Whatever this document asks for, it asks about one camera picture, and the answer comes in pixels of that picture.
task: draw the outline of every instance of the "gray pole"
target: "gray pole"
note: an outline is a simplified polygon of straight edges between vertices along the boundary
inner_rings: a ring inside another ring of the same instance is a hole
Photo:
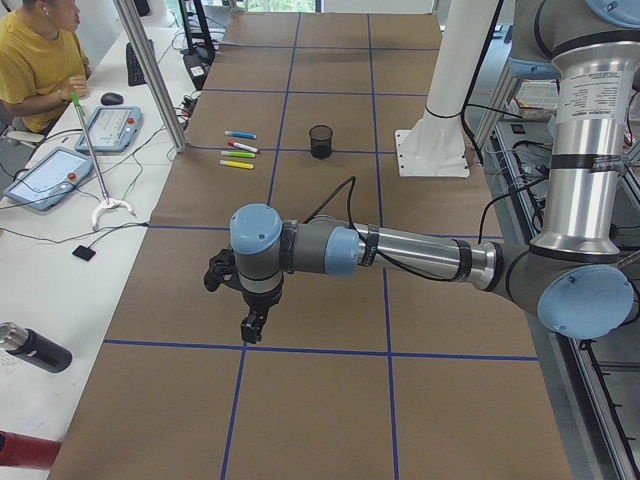
[[[149,40],[140,21],[138,11],[131,0],[113,0],[118,10],[120,20],[124,30],[127,32],[133,51],[140,62],[144,77],[151,89],[151,94],[156,102],[160,116],[167,127],[167,131],[171,136],[173,145],[176,151],[182,152],[186,147],[186,139],[182,126],[178,122],[178,118],[175,114],[175,109],[171,102],[171,97],[167,91],[158,64],[156,63],[155,56],[151,47],[149,46]]]

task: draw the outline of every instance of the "white metal pole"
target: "white metal pole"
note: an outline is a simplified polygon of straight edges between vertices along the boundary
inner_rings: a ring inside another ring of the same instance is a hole
[[[144,78],[149,85],[153,99],[160,111],[160,116],[171,136],[173,145],[176,147],[176,151],[182,152],[186,146],[184,131],[176,117],[175,109],[171,103],[171,97],[162,79],[162,74],[156,63],[153,51],[149,46],[149,40],[147,39],[135,4],[132,0],[113,1],[118,10],[120,20],[122,21],[122,26],[127,32],[133,51],[140,62],[140,66],[144,72]]]
[[[396,131],[400,176],[469,176],[458,114],[498,3],[499,0],[451,3],[424,115],[412,130]]]

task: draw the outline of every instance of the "black water bottle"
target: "black water bottle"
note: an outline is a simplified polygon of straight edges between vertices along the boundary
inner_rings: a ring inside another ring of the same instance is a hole
[[[71,363],[71,352],[29,328],[0,323],[0,348],[47,372],[58,373]]]

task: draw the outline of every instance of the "keyboard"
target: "keyboard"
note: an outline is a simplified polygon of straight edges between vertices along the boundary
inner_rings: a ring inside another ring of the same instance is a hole
[[[149,45],[151,46],[151,51],[153,51],[153,41],[151,39],[149,39]],[[144,79],[144,73],[142,72],[140,62],[138,62],[136,54],[130,43],[127,43],[125,56],[127,60],[127,79],[129,81],[129,86],[135,87],[136,85],[144,85],[147,83]]]

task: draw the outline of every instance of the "black mesh cup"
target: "black mesh cup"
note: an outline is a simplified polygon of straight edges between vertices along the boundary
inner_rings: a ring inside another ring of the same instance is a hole
[[[309,130],[309,140],[311,142],[311,155],[320,160],[331,155],[331,140],[333,130],[326,125],[316,125]]]

